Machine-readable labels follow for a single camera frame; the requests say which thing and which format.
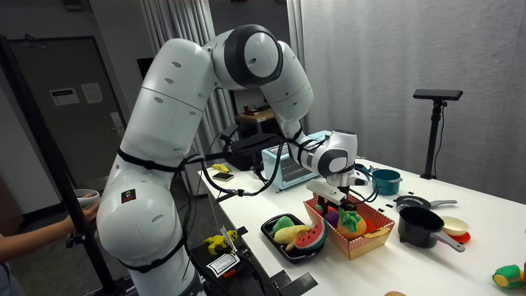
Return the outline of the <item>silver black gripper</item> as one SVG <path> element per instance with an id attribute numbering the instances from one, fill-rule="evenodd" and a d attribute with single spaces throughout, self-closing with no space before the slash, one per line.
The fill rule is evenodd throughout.
<path id="1" fill-rule="evenodd" d="M 313 180 L 308 181 L 305 188 L 313 195 L 317 206 L 340 206 L 346 201 L 346 196 L 340 190 L 326 185 L 325 181 Z"/>

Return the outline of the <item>person forearm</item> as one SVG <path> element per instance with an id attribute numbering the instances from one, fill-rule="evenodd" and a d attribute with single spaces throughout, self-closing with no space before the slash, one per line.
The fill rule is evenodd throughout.
<path id="1" fill-rule="evenodd" d="M 14 236 L 0 237 L 0 264 L 6 264 L 17 257 L 27 255 L 34 251 L 39 251 L 49 244 L 54 244 L 60 239 L 65 239 L 70 234 L 75 234 L 77 229 L 70 218 L 63 218 L 58 223 L 44 226 L 35 231 Z"/>

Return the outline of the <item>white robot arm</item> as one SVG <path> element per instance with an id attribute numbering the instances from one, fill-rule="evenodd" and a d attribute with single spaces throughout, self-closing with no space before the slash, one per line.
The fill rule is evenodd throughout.
<path id="1" fill-rule="evenodd" d="M 261 25 L 241 25 L 203 45 L 174 38 L 154 56 L 116 150 L 96 213 L 103 251 L 129 274 L 137 296 L 190 296 L 197 270 L 170 195 L 210 94 L 259 89 L 272 109 L 289 157 L 345 186 L 358 139 L 331 132 L 312 142 L 300 126 L 313 91 L 292 50 Z"/>

